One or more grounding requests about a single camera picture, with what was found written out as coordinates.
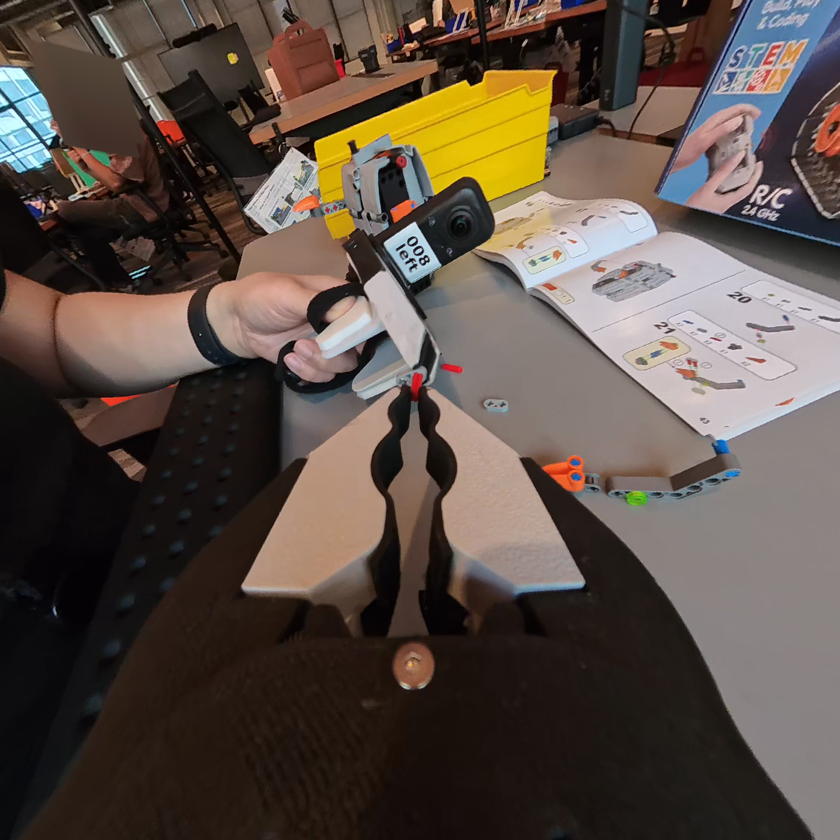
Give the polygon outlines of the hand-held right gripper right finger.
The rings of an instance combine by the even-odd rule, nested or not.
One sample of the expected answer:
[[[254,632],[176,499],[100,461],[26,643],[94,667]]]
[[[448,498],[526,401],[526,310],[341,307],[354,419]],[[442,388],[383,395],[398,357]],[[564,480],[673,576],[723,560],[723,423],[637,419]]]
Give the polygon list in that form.
[[[581,590],[585,579],[520,455],[439,392],[418,419],[435,485],[425,586],[432,635],[460,635],[522,595]]]

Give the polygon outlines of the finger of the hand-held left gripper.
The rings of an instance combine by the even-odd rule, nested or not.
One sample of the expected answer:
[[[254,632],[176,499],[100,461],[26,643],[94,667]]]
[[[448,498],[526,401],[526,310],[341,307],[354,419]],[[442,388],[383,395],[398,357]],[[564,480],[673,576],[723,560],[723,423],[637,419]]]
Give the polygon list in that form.
[[[400,356],[411,366],[422,364],[423,385],[432,385],[440,365],[440,350],[403,286],[390,271],[381,270],[364,283],[364,292],[388,336],[377,346],[373,358]]]
[[[411,366],[400,356],[375,356],[353,378],[353,393],[363,400],[370,400],[394,387],[410,385],[415,374],[420,374],[421,382],[424,382],[422,364]]]

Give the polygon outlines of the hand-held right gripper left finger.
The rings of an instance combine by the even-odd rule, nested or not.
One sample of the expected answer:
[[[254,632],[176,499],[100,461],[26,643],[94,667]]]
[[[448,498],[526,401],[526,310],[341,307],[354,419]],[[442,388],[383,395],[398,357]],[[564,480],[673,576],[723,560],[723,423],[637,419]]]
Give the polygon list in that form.
[[[241,589],[338,609],[353,633],[389,633],[401,584],[391,483],[404,395],[385,394],[281,478],[294,483]]]

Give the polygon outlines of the person's left forearm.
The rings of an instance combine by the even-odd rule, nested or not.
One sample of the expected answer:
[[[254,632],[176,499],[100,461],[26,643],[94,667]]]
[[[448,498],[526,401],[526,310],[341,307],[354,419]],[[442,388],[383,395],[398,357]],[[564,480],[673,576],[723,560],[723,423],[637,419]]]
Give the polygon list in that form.
[[[214,368],[188,325],[190,291],[62,295],[4,273],[1,355],[57,397],[153,392]]]

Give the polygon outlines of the grey desk with wooden edge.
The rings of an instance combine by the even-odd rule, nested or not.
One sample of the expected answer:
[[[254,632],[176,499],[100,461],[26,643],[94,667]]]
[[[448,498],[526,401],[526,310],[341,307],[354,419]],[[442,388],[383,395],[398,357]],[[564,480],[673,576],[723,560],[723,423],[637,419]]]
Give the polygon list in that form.
[[[280,116],[256,125],[252,144],[285,137],[318,140],[357,123],[400,108],[422,96],[424,80],[437,74],[438,63],[426,59],[393,65],[369,75],[347,76],[286,101]]]
[[[838,298],[838,248],[663,203],[670,149],[588,133],[559,143],[544,189],[642,204],[674,230]],[[584,458],[601,476],[670,476],[711,454],[683,424],[500,266],[445,267],[422,306],[435,386],[520,455]],[[506,413],[481,405],[509,402]],[[687,500],[583,502],[644,562],[688,626],[742,735],[811,828],[838,838],[838,395],[737,437],[742,475]]]

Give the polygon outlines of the person's left hand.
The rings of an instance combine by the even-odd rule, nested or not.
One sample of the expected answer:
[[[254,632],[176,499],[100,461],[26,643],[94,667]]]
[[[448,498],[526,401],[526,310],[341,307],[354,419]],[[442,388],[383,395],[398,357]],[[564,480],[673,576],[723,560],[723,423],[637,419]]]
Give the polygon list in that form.
[[[354,371],[358,349],[323,357],[308,321],[309,304],[320,292],[345,281],[330,276],[295,276],[258,272],[217,285],[206,300],[206,315],[226,350],[241,358],[277,361],[281,349],[289,371],[305,383],[331,382]]]

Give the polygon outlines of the yellow plastic bin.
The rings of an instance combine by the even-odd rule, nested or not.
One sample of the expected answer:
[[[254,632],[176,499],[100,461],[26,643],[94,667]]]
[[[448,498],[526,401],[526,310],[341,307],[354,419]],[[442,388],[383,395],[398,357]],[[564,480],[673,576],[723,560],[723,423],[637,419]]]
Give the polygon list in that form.
[[[489,70],[475,86],[462,81],[318,140],[322,199],[343,200],[349,142],[360,149],[385,134],[418,148],[436,192],[465,175],[489,200],[539,183],[554,75],[554,69]]]

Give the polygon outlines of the black perforated panel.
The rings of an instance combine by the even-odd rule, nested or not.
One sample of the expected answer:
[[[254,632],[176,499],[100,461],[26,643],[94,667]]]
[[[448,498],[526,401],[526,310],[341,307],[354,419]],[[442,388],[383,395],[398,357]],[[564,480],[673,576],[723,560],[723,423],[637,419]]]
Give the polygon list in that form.
[[[279,386],[266,362],[187,378],[172,392],[119,548],[49,592],[8,587],[21,661],[2,701],[25,720],[2,734],[2,838],[20,837],[90,738],[131,647],[193,559],[280,467]]]

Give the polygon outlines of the black wristband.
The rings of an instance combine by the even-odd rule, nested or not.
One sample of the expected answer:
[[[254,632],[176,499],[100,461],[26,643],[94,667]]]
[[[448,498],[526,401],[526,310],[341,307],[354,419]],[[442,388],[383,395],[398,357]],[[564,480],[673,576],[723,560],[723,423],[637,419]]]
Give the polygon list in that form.
[[[225,282],[225,280],[217,280],[194,290],[186,311],[187,325],[198,353],[217,368],[246,362],[246,358],[224,347],[207,316],[207,300],[210,292]]]

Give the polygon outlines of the brown bag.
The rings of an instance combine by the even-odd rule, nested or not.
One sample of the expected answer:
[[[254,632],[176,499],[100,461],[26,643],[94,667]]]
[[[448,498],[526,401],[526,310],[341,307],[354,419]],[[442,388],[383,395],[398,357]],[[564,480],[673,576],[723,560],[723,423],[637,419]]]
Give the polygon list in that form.
[[[288,101],[340,79],[326,32],[303,19],[274,38],[268,62]]]

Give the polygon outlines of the open white instruction booklet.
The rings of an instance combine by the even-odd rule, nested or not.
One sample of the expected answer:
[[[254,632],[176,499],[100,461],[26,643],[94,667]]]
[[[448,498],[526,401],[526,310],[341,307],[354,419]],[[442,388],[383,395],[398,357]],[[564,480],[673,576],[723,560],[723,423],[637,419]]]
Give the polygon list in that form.
[[[699,434],[744,434],[839,389],[838,302],[622,198],[535,193],[475,254],[572,323]]]

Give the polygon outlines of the grey monitor stand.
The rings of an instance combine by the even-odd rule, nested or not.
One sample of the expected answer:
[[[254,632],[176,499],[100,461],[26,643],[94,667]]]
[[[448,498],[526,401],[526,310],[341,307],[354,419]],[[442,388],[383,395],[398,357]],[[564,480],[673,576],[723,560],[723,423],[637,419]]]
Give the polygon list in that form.
[[[608,1],[604,21],[600,110],[634,104],[644,64],[644,35],[649,1]]]

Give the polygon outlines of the black office chair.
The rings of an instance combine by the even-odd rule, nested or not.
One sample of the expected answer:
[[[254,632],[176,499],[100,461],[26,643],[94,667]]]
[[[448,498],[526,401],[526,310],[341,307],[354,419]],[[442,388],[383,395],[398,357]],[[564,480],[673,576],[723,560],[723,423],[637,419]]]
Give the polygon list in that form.
[[[205,153],[230,187],[248,230],[265,235],[245,206],[280,162],[279,154],[266,154],[253,144],[196,70],[161,97],[186,139]]]

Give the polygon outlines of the black monitor screen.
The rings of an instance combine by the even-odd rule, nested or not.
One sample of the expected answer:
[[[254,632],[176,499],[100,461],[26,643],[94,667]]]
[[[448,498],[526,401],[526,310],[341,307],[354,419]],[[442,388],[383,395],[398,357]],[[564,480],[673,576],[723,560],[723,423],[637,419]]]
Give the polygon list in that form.
[[[244,89],[261,91],[265,86],[237,24],[161,52],[158,58],[174,84],[183,83],[195,70],[221,102],[237,100]]]

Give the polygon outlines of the blue robot toy box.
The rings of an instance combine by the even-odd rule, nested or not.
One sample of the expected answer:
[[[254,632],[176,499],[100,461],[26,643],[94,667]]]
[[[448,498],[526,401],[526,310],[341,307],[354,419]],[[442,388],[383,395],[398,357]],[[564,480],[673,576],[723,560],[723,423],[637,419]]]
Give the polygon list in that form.
[[[742,3],[657,195],[838,245],[838,1]]]

